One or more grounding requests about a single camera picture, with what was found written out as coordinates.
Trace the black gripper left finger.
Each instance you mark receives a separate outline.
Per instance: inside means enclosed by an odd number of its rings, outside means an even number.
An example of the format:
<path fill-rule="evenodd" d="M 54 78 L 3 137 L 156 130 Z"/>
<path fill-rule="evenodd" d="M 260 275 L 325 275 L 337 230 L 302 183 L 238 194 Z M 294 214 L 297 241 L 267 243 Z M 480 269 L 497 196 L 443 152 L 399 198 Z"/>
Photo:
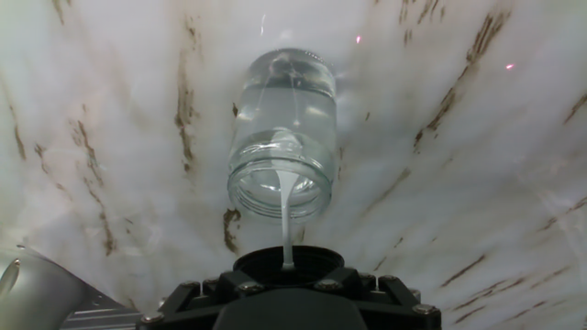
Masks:
<path fill-rule="evenodd" d="M 202 282 L 181 283 L 156 311 L 145 313 L 137 330 L 210 330 L 230 303 L 265 291 L 241 270 L 224 272 Z"/>

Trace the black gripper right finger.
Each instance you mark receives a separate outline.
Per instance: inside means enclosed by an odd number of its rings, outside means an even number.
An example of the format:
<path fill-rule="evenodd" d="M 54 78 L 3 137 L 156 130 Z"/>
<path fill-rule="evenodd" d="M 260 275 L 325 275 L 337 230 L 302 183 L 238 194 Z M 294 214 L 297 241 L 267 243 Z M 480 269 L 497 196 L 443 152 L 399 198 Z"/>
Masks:
<path fill-rule="evenodd" d="M 392 275 L 376 277 L 338 268 L 314 284 L 326 311 L 321 323 L 329 329 L 440 330 L 441 311 L 421 302 Z"/>

